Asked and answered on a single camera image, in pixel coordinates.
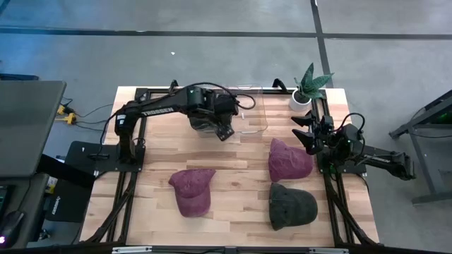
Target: black stand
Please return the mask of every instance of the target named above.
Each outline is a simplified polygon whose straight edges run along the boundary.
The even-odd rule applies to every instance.
[[[412,200],[413,204],[452,199],[452,191],[445,187],[440,172],[438,170],[428,168],[424,159],[424,153],[421,151],[421,147],[417,141],[418,137],[415,135],[418,128],[452,129],[452,124],[437,122],[437,119],[440,116],[450,114],[452,111],[452,90],[425,106],[424,109],[425,113],[412,119],[408,123],[403,124],[401,127],[397,128],[397,130],[389,133],[392,139],[397,139],[405,133],[410,134],[412,145],[415,148],[422,173],[427,181],[430,194],[414,198]]]

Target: wooden tabletop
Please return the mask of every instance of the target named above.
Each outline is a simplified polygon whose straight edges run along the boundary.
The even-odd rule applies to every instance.
[[[113,112],[133,99],[136,87],[118,87]],[[326,89],[330,114],[339,126],[349,113],[345,91]],[[305,179],[280,181],[288,188],[309,191],[317,200],[319,214],[308,225],[271,228],[268,216],[268,152],[272,138],[303,149],[292,134],[299,128],[291,116],[306,112],[290,110],[289,95],[264,95],[268,127],[255,134],[236,132],[225,142],[216,136],[200,136],[182,114],[148,118],[146,154],[131,213],[129,245],[176,246],[333,246],[333,235],[323,177],[316,167]],[[245,116],[245,125],[260,124],[262,116]],[[111,121],[106,144],[117,144]],[[194,168],[216,169],[210,182],[210,211],[199,218],[180,215],[174,189],[168,184],[177,171]],[[103,223],[112,209],[119,173],[109,172],[96,180],[86,213],[81,240],[87,239]],[[374,216],[366,186],[354,175],[343,175],[351,214],[370,238],[378,241]],[[343,239],[342,218],[339,216]],[[119,216],[117,234],[121,226]]]

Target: concrete floor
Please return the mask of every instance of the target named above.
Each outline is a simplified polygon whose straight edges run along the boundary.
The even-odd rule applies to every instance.
[[[452,33],[446,0],[318,0],[324,32]],[[0,25],[118,30],[315,32],[309,0],[14,0]],[[334,87],[345,88],[350,111],[366,116],[369,145],[415,155],[409,140],[387,133],[451,89],[452,44],[448,40],[326,40]],[[65,96],[84,114],[112,103],[119,85],[169,85],[215,81],[269,86],[314,62],[321,74],[316,39],[253,37],[89,37],[0,35],[0,72],[65,80]],[[86,121],[106,119],[104,108]],[[97,142],[100,133],[54,124],[45,153],[65,155],[74,140]],[[422,140],[428,162],[449,169],[450,140]],[[412,206],[427,193],[422,173],[403,182],[368,168],[376,226],[387,246],[451,251],[452,201]],[[72,241],[77,226],[49,222],[54,236],[43,244]]]

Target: purple baseball cap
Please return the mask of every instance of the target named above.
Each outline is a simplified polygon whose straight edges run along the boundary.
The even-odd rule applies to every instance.
[[[276,138],[271,140],[268,170],[272,182],[307,177],[313,167],[312,156],[304,150],[289,147]]]
[[[182,216],[200,217],[209,211],[209,183],[214,174],[214,169],[187,169],[171,176],[168,183],[174,187]]]

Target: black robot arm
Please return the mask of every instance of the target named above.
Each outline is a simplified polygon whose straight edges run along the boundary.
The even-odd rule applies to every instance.
[[[334,130],[331,116],[323,116],[319,121],[311,112],[302,117],[292,117],[292,120],[301,126],[309,127],[309,132],[292,130],[305,146],[307,153],[324,153],[323,157],[335,168],[349,167],[349,172],[353,172],[353,167],[366,164],[385,169],[402,180],[415,178],[408,155],[365,145],[362,131],[352,124],[341,125]]]
[[[225,91],[227,93],[190,85],[160,98],[127,102],[115,113],[114,132],[119,136],[119,162],[133,164],[136,161],[132,135],[141,117],[179,112],[186,114],[190,122],[198,120],[208,124],[221,141],[226,140],[234,134],[231,120],[238,114],[239,103],[229,90]]]

